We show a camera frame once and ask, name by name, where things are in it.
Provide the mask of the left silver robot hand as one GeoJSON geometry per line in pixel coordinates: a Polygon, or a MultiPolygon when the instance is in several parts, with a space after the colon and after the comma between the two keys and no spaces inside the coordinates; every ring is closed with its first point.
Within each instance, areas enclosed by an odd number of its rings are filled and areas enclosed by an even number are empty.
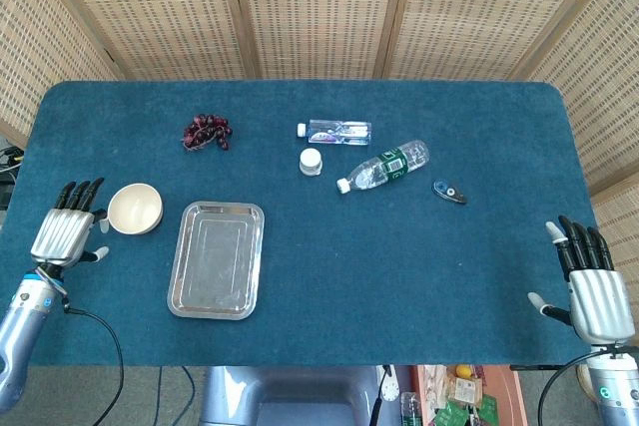
{"type": "Polygon", "coordinates": [[[98,223],[101,232],[109,230],[104,222],[107,212],[91,212],[95,196],[103,178],[71,182],[58,194],[54,206],[47,212],[31,247],[31,257],[37,264],[53,265],[63,269],[77,262],[98,262],[109,253],[107,246],[95,251],[85,249],[91,229],[98,223]]]}

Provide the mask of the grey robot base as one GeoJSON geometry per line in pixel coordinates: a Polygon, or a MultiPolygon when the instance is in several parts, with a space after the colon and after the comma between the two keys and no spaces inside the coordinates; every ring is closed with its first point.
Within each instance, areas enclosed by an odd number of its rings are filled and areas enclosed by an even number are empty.
{"type": "Polygon", "coordinates": [[[394,422],[392,366],[214,366],[199,426],[378,426],[394,422]]]}

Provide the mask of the blue and black tape dispenser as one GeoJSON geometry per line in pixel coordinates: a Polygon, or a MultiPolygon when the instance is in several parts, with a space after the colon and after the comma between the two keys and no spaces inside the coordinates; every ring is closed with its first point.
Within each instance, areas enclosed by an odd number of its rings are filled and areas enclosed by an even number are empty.
{"type": "Polygon", "coordinates": [[[455,186],[445,180],[435,180],[432,184],[433,192],[443,200],[459,204],[466,205],[466,196],[455,186]]]}

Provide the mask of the rectangular metal tray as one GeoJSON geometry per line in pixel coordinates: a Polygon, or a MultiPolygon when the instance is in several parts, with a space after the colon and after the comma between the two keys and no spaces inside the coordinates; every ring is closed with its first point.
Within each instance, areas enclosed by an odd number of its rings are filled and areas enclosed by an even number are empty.
{"type": "Polygon", "coordinates": [[[258,299],[264,226],[264,212],[255,204],[188,205],[169,282],[169,310],[184,318],[248,318],[258,299]]]}

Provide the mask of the small white-capped jar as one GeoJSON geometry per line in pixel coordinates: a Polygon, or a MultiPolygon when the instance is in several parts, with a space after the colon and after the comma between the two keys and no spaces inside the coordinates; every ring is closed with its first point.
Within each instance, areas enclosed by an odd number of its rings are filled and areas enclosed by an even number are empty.
{"type": "Polygon", "coordinates": [[[302,150],[300,154],[299,168],[305,176],[318,176],[322,170],[322,157],[320,151],[314,148],[306,148],[302,150]]]}

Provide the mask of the woven folding screen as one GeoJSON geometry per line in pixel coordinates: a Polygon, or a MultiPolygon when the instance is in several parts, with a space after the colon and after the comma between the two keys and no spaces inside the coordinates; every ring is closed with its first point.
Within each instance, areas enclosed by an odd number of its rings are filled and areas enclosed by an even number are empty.
{"type": "Polygon", "coordinates": [[[64,80],[536,80],[639,316],[639,0],[0,0],[0,146],[64,80]]]}

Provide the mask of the clear bottle with blue label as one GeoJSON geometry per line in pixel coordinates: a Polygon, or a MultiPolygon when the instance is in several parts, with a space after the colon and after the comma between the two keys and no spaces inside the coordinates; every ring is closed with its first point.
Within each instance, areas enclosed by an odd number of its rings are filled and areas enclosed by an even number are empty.
{"type": "Polygon", "coordinates": [[[372,125],[358,121],[309,120],[297,124],[297,137],[311,144],[367,146],[372,125]]]}

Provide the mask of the box of snack packets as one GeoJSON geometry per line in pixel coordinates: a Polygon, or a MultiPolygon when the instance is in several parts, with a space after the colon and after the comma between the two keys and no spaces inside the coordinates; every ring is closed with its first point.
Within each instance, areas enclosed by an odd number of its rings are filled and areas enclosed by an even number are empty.
{"type": "Polygon", "coordinates": [[[416,365],[400,390],[402,426],[528,426],[518,375],[506,365],[416,365]]]}

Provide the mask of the blue table cloth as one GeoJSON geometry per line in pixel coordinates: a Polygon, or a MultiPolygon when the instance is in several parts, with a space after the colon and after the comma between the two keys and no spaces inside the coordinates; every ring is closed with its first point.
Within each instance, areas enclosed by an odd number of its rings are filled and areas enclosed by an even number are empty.
{"type": "Polygon", "coordinates": [[[156,188],[161,223],[143,235],[93,230],[97,263],[65,277],[37,364],[550,364],[585,351],[541,316],[567,289],[545,223],[595,222],[559,91],[536,82],[63,82],[44,95],[0,229],[0,314],[31,266],[40,224],[70,182],[103,178],[105,207],[131,183],[156,188]],[[229,121],[230,148],[182,145],[200,114],[229,121]],[[311,144],[309,120],[372,125],[367,146],[311,144]],[[413,140],[430,159],[401,179],[341,194],[336,181],[413,140]],[[301,151],[320,151],[305,176],[301,151]],[[438,197],[445,180],[466,205],[438,197]],[[265,215],[258,299],[244,320],[183,318],[167,305],[184,209],[250,203],[265,215]]]}

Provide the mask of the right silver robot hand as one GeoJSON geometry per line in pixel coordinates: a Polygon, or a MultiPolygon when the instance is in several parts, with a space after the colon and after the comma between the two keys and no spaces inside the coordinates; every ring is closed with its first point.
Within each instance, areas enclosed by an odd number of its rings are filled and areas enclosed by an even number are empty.
{"type": "Polygon", "coordinates": [[[570,308],[559,308],[533,291],[527,293],[530,303],[540,314],[572,327],[589,345],[629,343],[636,333],[629,294],[604,236],[565,215],[548,221],[545,229],[557,252],[570,308]]]}

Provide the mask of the cream ceramic bowl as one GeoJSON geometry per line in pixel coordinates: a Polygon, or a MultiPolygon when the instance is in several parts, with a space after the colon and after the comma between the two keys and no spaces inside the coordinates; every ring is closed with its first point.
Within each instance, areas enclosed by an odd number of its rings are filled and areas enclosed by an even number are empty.
{"type": "Polygon", "coordinates": [[[148,184],[130,184],[119,189],[107,208],[107,219],[115,231],[138,235],[150,232],[161,221],[164,205],[159,192],[148,184]]]}

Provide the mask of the bunch of dark red grapes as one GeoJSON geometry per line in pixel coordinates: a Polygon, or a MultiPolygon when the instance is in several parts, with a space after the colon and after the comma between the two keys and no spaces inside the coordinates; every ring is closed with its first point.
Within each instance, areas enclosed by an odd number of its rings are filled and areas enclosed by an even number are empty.
{"type": "Polygon", "coordinates": [[[208,144],[216,144],[227,151],[230,148],[229,137],[232,134],[233,129],[226,118],[200,114],[184,128],[182,145],[187,151],[197,151],[208,144]]]}

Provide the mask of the clear bottle with green label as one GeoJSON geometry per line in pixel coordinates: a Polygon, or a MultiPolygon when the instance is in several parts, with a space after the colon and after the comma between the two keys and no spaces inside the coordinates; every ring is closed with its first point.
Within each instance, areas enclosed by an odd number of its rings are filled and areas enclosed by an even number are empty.
{"type": "Polygon", "coordinates": [[[346,177],[337,180],[336,187],[343,195],[371,190],[420,169],[429,159],[426,143],[413,140],[361,163],[346,177]]]}

